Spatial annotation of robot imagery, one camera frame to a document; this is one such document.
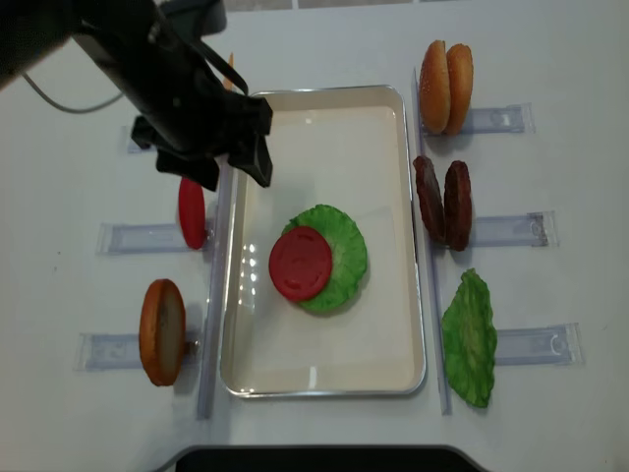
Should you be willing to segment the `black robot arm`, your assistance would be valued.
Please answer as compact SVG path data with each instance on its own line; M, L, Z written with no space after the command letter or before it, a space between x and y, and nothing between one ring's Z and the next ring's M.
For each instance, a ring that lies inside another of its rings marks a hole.
M272 109L202 40L225 27L219 1L4 1L1 84L73 38L140 112L131 138L158 171L213 191L225 155L267 188Z

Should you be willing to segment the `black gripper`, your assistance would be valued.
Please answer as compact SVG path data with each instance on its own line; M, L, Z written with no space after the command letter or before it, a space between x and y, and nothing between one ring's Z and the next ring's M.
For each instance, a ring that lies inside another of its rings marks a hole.
M266 144L272 109L251 97L234 70L202 37L224 30L221 9L79 9L75 41L138 109L132 130L141 148L157 150L156 169L215 192L216 157L271 184Z

